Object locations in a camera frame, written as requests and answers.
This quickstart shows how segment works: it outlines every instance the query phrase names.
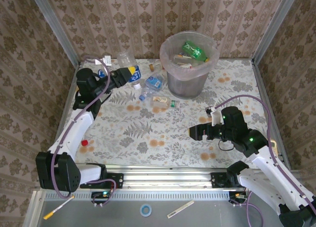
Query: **red bottle cap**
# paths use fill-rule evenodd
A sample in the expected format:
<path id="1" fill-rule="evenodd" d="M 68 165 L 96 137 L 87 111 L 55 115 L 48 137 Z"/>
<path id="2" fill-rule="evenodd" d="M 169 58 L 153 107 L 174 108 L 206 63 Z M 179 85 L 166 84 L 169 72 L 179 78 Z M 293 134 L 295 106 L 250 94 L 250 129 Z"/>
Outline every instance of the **red bottle cap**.
<path id="1" fill-rule="evenodd" d="M 83 140 L 81 141 L 81 145 L 83 145 L 84 147 L 88 145 L 88 141 L 87 140 Z"/>

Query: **trash can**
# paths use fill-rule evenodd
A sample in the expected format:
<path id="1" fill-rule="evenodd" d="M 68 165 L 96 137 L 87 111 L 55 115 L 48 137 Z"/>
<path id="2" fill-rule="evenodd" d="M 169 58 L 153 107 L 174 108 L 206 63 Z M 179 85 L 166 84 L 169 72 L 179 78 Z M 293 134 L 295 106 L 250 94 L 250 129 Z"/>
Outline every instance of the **trash can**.
<path id="1" fill-rule="evenodd" d="M 209 61 L 190 69 L 174 64 L 173 56 L 183 51 L 182 46 L 187 40 L 201 48 Z M 167 71 L 168 87 L 174 96 L 180 99 L 192 99 L 202 92 L 208 73 L 215 68 L 219 59 L 219 51 L 215 45 L 211 37 L 194 31 L 177 33 L 167 38 L 161 45 L 161 64 Z"/>

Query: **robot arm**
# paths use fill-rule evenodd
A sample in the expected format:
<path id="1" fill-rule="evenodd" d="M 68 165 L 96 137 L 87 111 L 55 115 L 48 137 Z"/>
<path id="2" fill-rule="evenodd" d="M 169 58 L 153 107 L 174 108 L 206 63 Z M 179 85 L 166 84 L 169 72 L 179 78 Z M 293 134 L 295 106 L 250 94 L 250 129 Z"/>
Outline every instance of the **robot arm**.
<path id="1" fill-rule="evenodd" d="M 113 88 L 125 85 L 134 72 L 134 67 L 120 68 L 110 72 L 110 84 L 106 93 L 110 94 Z M 75 97 L 69 122 L 48 151 L 39 152 L 36 157 L 39 183 L 43 189 L 54 189 L 50 168 L 56 150 L 58 152 L 55 159 L 54 175 L 59 190 L 74 192 L 80 185 L 84 186 L 89 181 L 112 178 L 107 174 L 105 165 L 75 164 L 78 146 L 89 126 L 96 119 L 103 102 L 97 100 L 85 112 L 82 113 L 82 110 L 98 97 L 108 80 L 107 76 L 97 80 L 96 77 L 98 76 L 89 68 L 79 70 L 76 77 L 79 91 Z M 106 183 L 97 184 L 97 187 L 107 188 L 108 185 Z"/>
<path id="2" fill-rule="evenodd" d="M 247 127 L 242 112 L 237 107 L 224 108 L 221 111 L 224 124 L 219 124 L 219 113 L 212 112 L 209 108 L 206 112 L 216 122 L 191 127 L 189 136 L 196 141 L 202 140 L 203 135 L 207 135 L 207 140 L 231 141 L 236 150 L 259 167 L 271 182 L 270 184 L 256 177 L 248 165 L 238 161 L 227 169 L 227 176 L 232 184 L 252 190 L 276 211 L 286 227 L 310 227 L 316 223 L 316 216 L 307 202 L 308 200 L 316 207 L 316 197 L 299 183 L 276 156 L 276 162 L 273 161 L 267 139 L 259 131 Z M 277 166 L 280 166 L 288 179 Z M 292 183 L 305 195 L 302 196 Z"/>

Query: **patterned wallpaper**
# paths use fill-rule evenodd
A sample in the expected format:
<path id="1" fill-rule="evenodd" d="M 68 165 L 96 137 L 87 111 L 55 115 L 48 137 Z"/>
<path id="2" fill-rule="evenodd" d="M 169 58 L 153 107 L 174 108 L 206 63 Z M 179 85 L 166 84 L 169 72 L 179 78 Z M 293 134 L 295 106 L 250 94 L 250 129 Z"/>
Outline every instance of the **patterned wallpaper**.
<path id="1" fill-rule="evenodd" d="M 316 0 L 295 0 L 261 71 L 287 155 L 316 191 Z"/>
<path id="2" fill-rule="evenodd" d="M 157 58 L 164 40 L 195 30 L 222 58 L 251 58 L 281 0 L 49 0 L 79 56 L 131 47 Z"/>
<path id="3" fill-rule="evenodd" d="M 21 226 L 74 68 L 34 0 L 0 0 L 0 226 Z"/>

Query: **green plastic bottle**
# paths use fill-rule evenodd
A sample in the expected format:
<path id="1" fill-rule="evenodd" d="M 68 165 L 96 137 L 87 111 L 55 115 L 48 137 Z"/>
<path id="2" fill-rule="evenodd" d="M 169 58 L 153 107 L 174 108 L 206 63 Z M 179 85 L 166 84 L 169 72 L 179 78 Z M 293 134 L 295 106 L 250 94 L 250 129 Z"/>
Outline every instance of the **green plastic bottle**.
<path id="1" fill-rule="evenodd" d="M 209 61 L 209 58 L 205 55 L 204 51 L 197 47 L 192 41 L 186 41 L 182 46 L 182 49 L 198 61 L 203 61 L 205 63 Z"/>

